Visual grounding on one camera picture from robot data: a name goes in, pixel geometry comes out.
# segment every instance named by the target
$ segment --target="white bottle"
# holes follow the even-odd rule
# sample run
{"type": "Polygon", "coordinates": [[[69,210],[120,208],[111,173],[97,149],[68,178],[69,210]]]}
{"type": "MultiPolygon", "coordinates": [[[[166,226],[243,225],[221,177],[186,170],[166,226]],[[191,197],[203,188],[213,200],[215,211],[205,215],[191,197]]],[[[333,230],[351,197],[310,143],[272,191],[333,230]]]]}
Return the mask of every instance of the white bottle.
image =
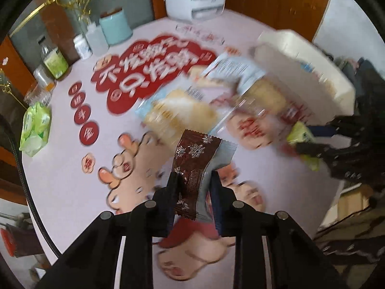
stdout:
{"type": "Polygon", "coordinates": [[[108,51],[109,45],[105,40],[102,28],[100,26],[96,26],[94,22],[88,25],[88,31],[85,34],[85,37],[87,38],[93,53],[97,57],[108,51]]]}
{"type": "Polygon", "coordinates": [[[83,37],[82,34],[74,38],[74,45],[76,52],[79,54],[81,59],[88,59],[92,55],[87,40],[83,37]]]}

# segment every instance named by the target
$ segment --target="white wall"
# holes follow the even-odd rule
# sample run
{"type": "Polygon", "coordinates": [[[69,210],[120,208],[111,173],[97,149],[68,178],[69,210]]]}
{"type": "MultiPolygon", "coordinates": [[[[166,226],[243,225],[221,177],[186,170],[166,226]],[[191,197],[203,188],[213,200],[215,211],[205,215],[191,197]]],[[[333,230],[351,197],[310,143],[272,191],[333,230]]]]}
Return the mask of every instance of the white wall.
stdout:
{"type": "Polygon", "coordinates": [[[330,0],[313,42],[335,57],[365,57],[385,71],[385,44],[354,0],[330,0]]]}
{"type": "MultiPolygon", "coordinates": [[[[7,200],[0,199],[0,212],[8,215],[18,215],[22,212],[28,212],[28,207],[25,205],[16,204],[7,200]]],[[[7,220],[0,217],[0,222],[4,224],[15,225],[12,220],[7,220]]],[[[15,274],[20,283],[26,288],[30,289],[33,287],[34,282],[29,275],[29,269],[36,264],[37,260],[34,256],[27,257],[11,257],[5,248],[3,240],[0,238],[0,253],[7,262],[9,268],[15,274]]]]}

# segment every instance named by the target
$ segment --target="teal canister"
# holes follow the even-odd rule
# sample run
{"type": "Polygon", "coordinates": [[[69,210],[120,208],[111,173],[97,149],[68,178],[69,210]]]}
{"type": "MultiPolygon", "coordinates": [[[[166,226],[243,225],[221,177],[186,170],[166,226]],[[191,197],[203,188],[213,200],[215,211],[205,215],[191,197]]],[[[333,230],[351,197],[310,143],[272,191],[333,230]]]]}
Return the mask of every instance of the teal canister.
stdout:
{"type": "Polygon", "coordinates": [[[109,45],[117,45],[132,36],[124,10],[120,7],[111,12],[102,13],[99,24],[109,45]]]}

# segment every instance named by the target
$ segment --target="chocolate wrapper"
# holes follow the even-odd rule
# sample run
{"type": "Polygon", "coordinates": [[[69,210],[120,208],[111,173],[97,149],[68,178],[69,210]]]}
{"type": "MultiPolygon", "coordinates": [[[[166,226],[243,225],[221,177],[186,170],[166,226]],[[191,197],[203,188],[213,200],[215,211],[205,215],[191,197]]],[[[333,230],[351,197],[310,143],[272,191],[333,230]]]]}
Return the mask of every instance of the chocolate wrapper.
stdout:
{"type": "Polygon", "coordinates": [[[206,198],[211,172],[230,164],[236,145],[211,135],[185,130],[176,148],[173,170],[182,176],[175,211],[178,215],[211,222],[206,198]]]}

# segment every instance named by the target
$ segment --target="green wet wipes package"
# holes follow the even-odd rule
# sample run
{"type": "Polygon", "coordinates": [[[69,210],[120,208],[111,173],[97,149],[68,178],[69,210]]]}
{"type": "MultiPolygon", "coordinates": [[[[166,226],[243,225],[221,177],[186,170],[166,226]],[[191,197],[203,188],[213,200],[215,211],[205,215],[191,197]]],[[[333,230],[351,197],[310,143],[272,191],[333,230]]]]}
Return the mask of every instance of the green wet wipes package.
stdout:
{"type": "MultiPolygon", "coordinates": [[[[287,136],[286,140],[290,145],[295,145],[296,143],[299,143],[299,142],[310,142],[310,143],[315,142],[315,138],[313,134],[303,122],[297,122],[293,126],[293,129],[291,130],[290,134],[287,136]]],[[[305,154],[301,154],[300,157],[301,157],[301,160],[304,161],[312,171],[319,170],[320,159],[312,158],[311,156],[305,155],[305,154]]]]}
{"type": "Polygon", "coordinates": [[[36,102],[24,114],[19,150],[30,157],[34,156],[47,144],[50,128],[50,110],[42,103],[36,102]]]}

